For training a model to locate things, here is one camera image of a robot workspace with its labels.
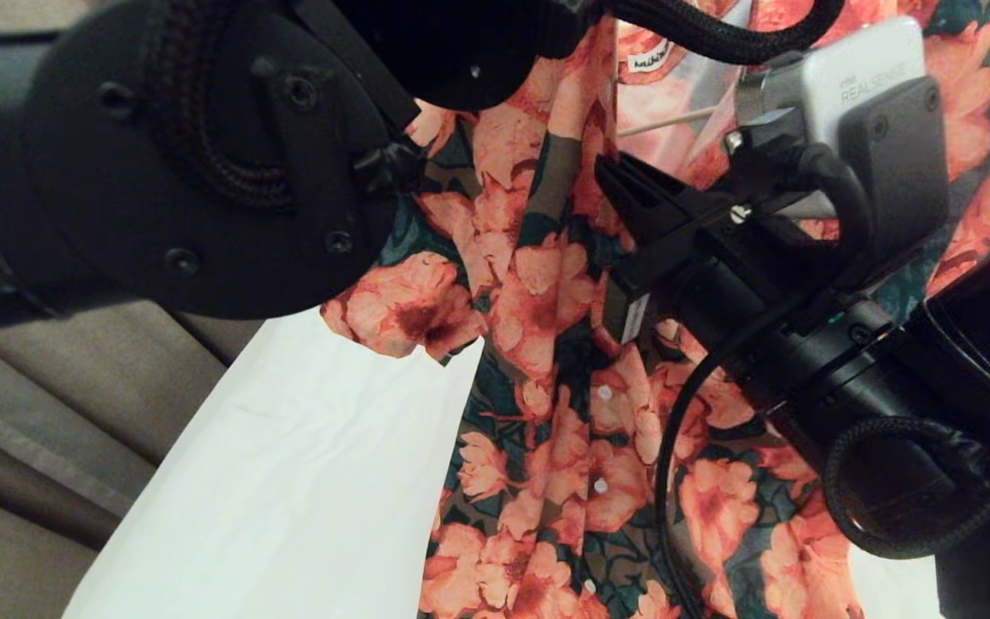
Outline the cream wire clothes hanger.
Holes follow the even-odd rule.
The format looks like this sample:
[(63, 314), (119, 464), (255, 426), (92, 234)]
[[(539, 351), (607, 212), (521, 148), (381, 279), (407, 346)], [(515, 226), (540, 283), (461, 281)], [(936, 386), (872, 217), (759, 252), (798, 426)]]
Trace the cream wire clothes hanger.
[(617, 137), (631, 137), (638, 136), (638, 134), (646, 133), (649, 131), (655, 131), (661, 128), (667, 128), (667, 126), (682, 125), (682, 123), (691, 123), (702, 119), (707, 119), (712, 117), (715, 113), (716, 108), (702, 108), (693, 111), (687, 111), (687, 113), (679, 114), (679, 116), (659, 120), (652, 123), (644, 123), (641, 126), (633, 126), (632, 128), (626, 128), (618, 130)]

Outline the orange floral short-sleeve shirt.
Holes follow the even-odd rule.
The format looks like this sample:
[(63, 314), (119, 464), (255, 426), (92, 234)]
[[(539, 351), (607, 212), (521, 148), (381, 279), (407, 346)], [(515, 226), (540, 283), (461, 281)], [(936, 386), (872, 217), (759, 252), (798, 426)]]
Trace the orange floral short-sleeve shirt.
[[(624, 342), (610, 271), (636, 243), (595, 181), (636, 156), (718, 192), (747, 68), (889, 17), (925, 74), (848, 126), (883, 230), (938, 224), (865, 293), (901, 326), (990, 257), (990, 0), (606, 0), (566, 58), (480, 111), (421, 101), (420, 191), (376, 267), (322, 306), (381, 355), (483, 341), (425, 541), (416, 619), (864, 619), (824, 483), (677, 322)], [(702, 108), (712, 117), (618, 130)]]

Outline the white sheeted bed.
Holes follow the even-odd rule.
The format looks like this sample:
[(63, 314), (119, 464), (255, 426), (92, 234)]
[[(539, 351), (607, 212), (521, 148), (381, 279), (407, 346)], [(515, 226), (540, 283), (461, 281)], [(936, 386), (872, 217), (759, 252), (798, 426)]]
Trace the white sheeted bed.
[(483, 346), (389, 358), (317, 312), (265, 322), (63, 619), (416, 619)]

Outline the beige curtain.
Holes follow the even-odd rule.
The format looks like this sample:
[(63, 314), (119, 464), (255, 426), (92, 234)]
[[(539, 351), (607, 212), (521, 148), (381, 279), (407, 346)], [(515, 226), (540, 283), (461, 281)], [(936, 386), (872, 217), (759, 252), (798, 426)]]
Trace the beige curtain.
[(0, 619), (60, 619), (259, 328), (132, 302), (0, 329)]

